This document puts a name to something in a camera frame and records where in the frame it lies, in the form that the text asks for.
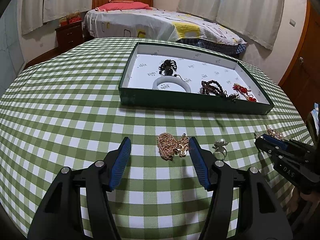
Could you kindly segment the person's hand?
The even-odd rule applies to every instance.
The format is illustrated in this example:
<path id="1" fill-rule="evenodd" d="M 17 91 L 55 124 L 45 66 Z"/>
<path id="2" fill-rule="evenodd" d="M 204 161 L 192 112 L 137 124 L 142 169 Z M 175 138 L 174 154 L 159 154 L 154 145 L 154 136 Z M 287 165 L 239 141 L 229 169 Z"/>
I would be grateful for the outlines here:
<path id="1" fill-rule="evenodd" d="M 311 194 L 304 194 L 303 192 L 300 193 L 300 196 L 308 201 L 308 202 L 312 202 L 313 204 L 316 204 L 318 205 L 319 202 L 320 202 L 320 195 L 319 193 L 315 193 L 315 192 L 312 192 Z"/>

